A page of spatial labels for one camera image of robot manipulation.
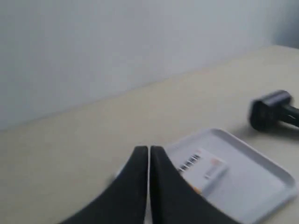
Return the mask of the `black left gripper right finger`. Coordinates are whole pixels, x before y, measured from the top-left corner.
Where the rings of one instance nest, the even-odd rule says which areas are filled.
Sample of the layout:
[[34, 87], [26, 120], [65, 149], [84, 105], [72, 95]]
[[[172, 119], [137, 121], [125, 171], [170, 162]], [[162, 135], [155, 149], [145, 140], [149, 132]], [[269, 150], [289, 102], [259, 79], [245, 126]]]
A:
[[161, 146], [150, 147], [149, 195], [154, 224], [237, 224], [183, 179]]

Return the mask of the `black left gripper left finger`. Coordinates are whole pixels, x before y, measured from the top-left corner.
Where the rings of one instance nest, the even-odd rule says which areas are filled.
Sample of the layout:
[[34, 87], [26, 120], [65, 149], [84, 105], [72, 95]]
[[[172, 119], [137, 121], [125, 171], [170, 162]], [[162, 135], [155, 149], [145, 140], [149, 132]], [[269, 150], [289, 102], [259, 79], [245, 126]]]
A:
[[63, 224], [143, 224], [148, 189], [148, 147], [134, 148], [116, 179]]

